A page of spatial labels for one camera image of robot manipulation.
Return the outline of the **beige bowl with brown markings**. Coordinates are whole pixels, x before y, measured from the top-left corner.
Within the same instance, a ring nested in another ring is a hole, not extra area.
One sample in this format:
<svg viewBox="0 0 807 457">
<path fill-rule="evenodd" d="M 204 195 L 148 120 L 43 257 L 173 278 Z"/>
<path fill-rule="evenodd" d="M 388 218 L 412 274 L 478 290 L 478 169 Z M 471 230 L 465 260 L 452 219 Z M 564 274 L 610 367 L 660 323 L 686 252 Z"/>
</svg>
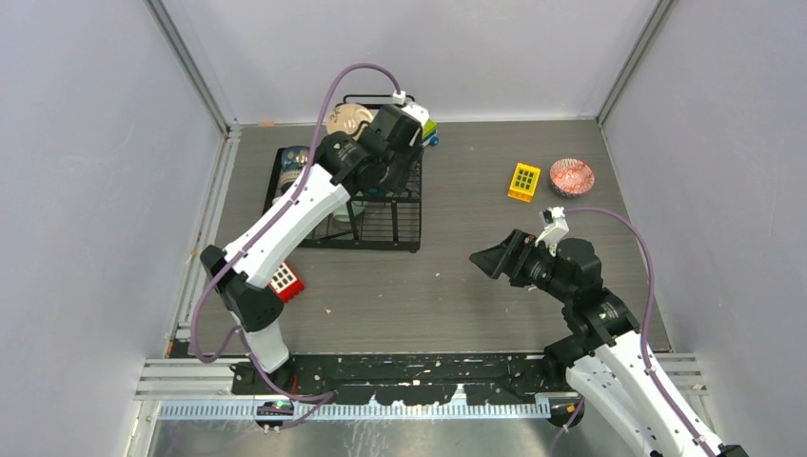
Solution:
<svg viewBox="0 0 807 457">
<path fill-rule="evenodd" d="M 343 132 L 358 139 L 362 131 L 374 120 L 374 113 L 367 107 L 355 103 L 343 103 L 327 116 L 325 129 L 328 134 Z"/>
</svg>

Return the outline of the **red white patterned bowl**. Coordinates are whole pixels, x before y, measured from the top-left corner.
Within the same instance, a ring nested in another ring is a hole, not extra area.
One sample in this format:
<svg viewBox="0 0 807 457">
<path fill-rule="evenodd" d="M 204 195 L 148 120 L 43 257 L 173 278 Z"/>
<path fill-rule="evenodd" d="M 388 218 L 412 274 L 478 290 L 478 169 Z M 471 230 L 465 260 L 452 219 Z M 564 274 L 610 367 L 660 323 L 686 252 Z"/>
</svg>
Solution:
<svg viewBox="0 0 807 457">
<path fill-rule="evenodd" d="M 550 167 L 550 187 L 565 198 L 577 198 L 589 192 L 596 183 L 591 167 L 580 159 L 562 158 Z"/>
</svg>

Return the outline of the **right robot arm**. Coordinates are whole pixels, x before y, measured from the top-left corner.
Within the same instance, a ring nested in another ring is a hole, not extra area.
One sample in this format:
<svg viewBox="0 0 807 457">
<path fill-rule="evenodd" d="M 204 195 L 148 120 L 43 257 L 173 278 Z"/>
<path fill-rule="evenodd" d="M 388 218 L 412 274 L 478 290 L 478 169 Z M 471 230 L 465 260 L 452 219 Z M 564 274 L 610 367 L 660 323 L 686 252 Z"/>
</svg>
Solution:
<svg viewBox="0 0 807 457">
<path fill-rule="evenodd" d="M 545 348 L 544 381 L 578 392 L 635 455 L 745 455 L 704 423 L 642 342 L 638 319 L 604 285 L 590 242 L 568 238 L 550 249 L 515 229 L 469 260 L 491 279 L 504 275 L 513 287 L 535 287 L 561 302 L 572 333 Z"/>
</svg>

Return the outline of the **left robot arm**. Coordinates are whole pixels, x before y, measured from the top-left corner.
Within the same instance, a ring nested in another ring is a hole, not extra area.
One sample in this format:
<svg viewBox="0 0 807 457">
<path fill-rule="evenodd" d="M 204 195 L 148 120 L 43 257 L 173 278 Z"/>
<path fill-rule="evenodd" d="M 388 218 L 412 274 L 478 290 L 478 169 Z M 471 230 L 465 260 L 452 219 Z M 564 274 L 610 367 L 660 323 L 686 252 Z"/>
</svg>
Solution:
<svg viewBox="0 0 807 457">
<path fill-rule="evenodd" d="M 329 133 L 310 148 L 304 169 L 280 200 L 224 248 L 207 246 L 200 260 L 240 327 L 257 364 L 255 381 L 284 392 L 292 379 L 279 318 L 283 301 L 269 281 L 278 266 L 327 216 L 358 193 L 400 189 L 423 155 L 427 108 L 407 102 L 381 106 L 355 134 Z"/>
</svg>

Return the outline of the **green blue toy car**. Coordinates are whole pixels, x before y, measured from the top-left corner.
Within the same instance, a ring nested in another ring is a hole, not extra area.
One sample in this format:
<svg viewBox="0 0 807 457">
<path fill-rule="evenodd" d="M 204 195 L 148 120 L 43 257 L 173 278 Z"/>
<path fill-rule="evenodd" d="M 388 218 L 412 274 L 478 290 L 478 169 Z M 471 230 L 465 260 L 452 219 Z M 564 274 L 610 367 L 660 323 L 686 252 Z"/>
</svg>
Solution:
<svg viewBox="0 0 807 457">
<path fill-rule="evenodd" d="M 437 126 L 437 123 L 431 119 L 429 119 L 424 125 L 422 138 L 422 144 L 424 147 L 436 146 L 439 143 Z"/>
</svg>

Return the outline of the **yellow window toy block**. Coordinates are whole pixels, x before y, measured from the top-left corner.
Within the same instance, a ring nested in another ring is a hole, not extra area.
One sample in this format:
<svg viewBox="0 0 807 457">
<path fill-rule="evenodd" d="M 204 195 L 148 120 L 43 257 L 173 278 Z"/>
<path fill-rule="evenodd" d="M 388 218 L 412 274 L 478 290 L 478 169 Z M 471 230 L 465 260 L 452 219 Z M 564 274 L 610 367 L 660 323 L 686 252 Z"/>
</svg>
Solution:
<svg viewBox="0 0 807 457">
<path fill-rule="evenodd" d="M 540 168 L 518 163 L 508 186 L 507 196 L 520 202 L 531 203 L 537 191 L 540 176 Z"/>
</svg>

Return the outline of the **pale green ceramic bowl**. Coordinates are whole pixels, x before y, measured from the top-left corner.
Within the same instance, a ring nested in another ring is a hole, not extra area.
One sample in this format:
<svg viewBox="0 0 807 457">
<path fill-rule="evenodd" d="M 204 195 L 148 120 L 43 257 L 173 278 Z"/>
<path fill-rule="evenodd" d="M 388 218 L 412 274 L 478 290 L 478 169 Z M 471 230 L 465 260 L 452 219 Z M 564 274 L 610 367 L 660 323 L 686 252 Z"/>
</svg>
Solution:
<svg viewBox="0 0 807 457">
<path fill-rule="evenodd" d="M 358 219 L 364 213 L 366 208 L 366 202 L 363 201 L 351 201 L 347 204 L 335 209 L 331 213 L 331 217 L 334 222 L 341 223 L 341 224 L 348 224 L 351 219 Z"/>
</svg>

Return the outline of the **dark blue glazed bowl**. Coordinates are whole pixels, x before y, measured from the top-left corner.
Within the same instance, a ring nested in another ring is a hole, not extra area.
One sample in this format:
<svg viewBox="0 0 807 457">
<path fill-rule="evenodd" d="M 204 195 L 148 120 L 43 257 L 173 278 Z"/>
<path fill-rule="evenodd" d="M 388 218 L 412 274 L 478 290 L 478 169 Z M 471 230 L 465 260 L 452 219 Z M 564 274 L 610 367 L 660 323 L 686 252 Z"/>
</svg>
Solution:
<svg viewBox="0 0 807 457">
<path fill-rule="evenodd" d="M 281 150 L 281 173 L 301 172 L 308 161 L 309 147 L 291 146 Z"/>
</svg>

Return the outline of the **brown patterned band bowl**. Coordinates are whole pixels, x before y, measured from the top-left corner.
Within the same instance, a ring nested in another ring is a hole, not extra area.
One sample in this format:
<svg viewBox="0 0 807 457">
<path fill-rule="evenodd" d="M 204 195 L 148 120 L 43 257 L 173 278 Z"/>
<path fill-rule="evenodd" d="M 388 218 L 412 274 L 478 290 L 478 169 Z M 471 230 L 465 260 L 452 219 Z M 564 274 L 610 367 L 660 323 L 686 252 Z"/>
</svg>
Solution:
<svg viewBox="0 0 807 457">
<path fill-rule="evenodd" d="M 278 181 L 278 191 L 281 194 L 286 193 L 295 181 L 300 177 L 302 174 L 301 169 L 286 169 L 282 170 L 279 174 L 279 181 Z"/>
</svg>

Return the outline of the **red white window block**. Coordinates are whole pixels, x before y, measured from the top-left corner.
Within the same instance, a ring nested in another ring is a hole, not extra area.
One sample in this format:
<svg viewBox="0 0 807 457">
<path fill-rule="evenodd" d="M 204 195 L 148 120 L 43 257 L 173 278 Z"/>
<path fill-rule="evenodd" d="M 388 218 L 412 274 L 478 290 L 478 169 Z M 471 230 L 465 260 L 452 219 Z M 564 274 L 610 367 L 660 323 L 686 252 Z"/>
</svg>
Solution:
<svg viewBox="0 0 807 457">
<path fill-rule="evenodd" d="M 304 282 L 287 262 L 282 262 L 278 266 L 269 279 L 268 285 L 284 304 L 297 297 L 305 289 Z"/>
</svg>

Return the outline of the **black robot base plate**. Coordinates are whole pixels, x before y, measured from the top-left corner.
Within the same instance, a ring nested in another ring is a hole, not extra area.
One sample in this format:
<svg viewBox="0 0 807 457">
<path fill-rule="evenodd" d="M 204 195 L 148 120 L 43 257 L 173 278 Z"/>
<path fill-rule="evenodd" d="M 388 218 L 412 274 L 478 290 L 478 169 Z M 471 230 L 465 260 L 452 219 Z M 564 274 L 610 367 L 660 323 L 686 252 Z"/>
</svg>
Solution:
<svg viewBox="0 0 807 457">
<path fill-rule="evenodd" d="M 552 408 L 588 404 L 542 354 L 298 354 L 267 376 L 250 362 L 229 368 L 234 394 L 283 390 L 309 403 L 326 396 L 332 405 L 443 406 L 463 393 L 471 406 L 526 405 L 540 397 Z"/>
</svg>

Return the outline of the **perforated metal rail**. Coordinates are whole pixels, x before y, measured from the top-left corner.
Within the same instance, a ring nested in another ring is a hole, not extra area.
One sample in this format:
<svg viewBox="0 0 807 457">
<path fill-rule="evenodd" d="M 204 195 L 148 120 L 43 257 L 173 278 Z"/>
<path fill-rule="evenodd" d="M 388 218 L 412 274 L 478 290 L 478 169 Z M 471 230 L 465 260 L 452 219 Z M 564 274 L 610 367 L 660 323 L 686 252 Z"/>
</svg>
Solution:
<svg viewBox="0 0 807 457">
<path fill-rule="evenodd" d="M 450 419 L 548 419 L 550 403 L 545 398 L 516 405 L 470 405 L 464 396 L 448 403 L 406 406 L 395 401 L 383 406 L 372 399 L 367 405 L 324 405 L 316 407 L 281 398 L 164 401 L 156 417 L 161 420 L 189 421 L 274 421 L 291 422 L 305 417 L 310 421 L 358 420 L 450 420 Z"/>
</svg>

